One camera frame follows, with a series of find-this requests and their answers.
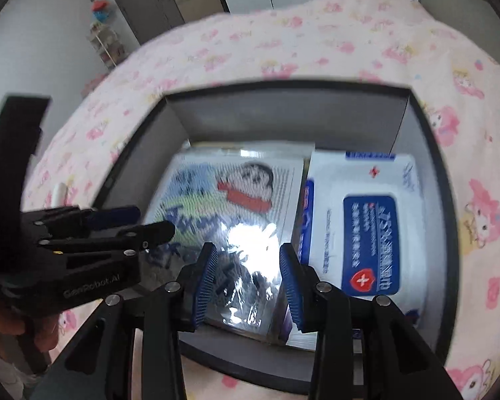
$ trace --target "plastic-wrapped package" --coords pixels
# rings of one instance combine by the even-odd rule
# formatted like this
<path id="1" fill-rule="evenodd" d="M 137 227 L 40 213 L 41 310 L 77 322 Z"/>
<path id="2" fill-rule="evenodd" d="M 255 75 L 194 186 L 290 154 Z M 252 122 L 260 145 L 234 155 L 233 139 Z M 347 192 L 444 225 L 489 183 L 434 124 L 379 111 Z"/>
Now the plastic-wrapped package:
<path id="1" fill-rule="evenodd" d="M 247 150 L 174 156 L 144 222 L 169 220 L 176 234 L 146 254 L 142 285 L 152 290 L 174 279 L 204 242 L 213 242 L 219 263 L 207 321 L 266 336 L 281 284 L 279 247 L 291 241 L 302 170 L 302 158 Z"/>
<path id="2" fill-rule="evenodd" d="M 316 151 L 303 203 L 300 262 L 350 296 L 390 296 L 418 323 L 427 273 L 414 158 Z M 293 325 L 288 346 L 314 350 L 315 344 L 316 334 L 302 334 Z"/>

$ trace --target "cartoon boy with black hair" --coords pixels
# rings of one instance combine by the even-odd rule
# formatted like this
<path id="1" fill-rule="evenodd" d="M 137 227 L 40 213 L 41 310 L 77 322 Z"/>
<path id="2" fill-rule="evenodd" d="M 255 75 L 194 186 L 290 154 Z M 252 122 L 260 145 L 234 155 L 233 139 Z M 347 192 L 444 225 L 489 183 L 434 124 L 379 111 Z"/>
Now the cartoon boy with black hair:
<path id="1" fill-rule="evenodd" d="M 227 191 L 226 199 L 249 211 L 267 213 L 272 208 L 272 169 L 264 164 L 246 163 L 217 182 L 219 191 Z"/>

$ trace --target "white wipes package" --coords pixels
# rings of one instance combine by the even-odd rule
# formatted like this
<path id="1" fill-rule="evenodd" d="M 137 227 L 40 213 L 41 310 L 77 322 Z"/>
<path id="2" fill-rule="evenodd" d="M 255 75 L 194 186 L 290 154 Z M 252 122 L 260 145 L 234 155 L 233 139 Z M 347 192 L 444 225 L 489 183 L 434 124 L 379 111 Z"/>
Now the white wipes package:
<path id="1" fill-rule="evenodd" d="M 390 296 L 416 324 L 426 294 L 424 205 L 410 155 L 315 151 L 299 258 L 349 296 Z M 293 326 L 287 345 L 314 349 Z"/>

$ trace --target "dark blue label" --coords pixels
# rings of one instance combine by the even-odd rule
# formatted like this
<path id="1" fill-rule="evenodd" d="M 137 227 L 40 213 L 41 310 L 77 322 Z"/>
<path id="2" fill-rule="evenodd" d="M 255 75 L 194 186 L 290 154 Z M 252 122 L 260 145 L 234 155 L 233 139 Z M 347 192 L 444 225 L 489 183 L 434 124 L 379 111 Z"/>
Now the dark blue label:
<path id="1" fill-rule="evenodd" d="M 396 155 L 389 153 L 374 153 L 374 152 L 347 152 L 347 159 L 384 159 L 394 161 Z"/>
<path id="2" fill-rule="evenodd" d="M 395 200 L 346 197 L 341 289 L 350 296 L 393 295 L 400 288 L 400 245 Z"/>
<path id="3" fill-rule="evenodd" d="M 309 249 L 311 247 L 311 229 L 313 227 L 313 195 L 315 183 L 308 179 L 303 193 L 302 227 L 300 229 L 300 244 L 298 245 L 298 258 L 301 264 L 309 263 Z"/>

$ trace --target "white wall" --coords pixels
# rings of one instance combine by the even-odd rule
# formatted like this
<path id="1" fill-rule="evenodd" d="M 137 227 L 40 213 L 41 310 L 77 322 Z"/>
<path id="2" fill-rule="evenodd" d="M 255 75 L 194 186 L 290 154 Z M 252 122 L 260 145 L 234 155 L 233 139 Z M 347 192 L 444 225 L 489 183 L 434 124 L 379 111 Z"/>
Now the white wall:
<path id="1" fill-rule="evenodd" d="M 113 7 L 112 27 L 131 52 L 139 43 Z M 0 103 L 6 93 L 53 100 L 39 152 L 80 105 L 84 85 L 107 72 L 86 39 L 93 20 L 90 0 L 9 0 L 0 12 Z"/>

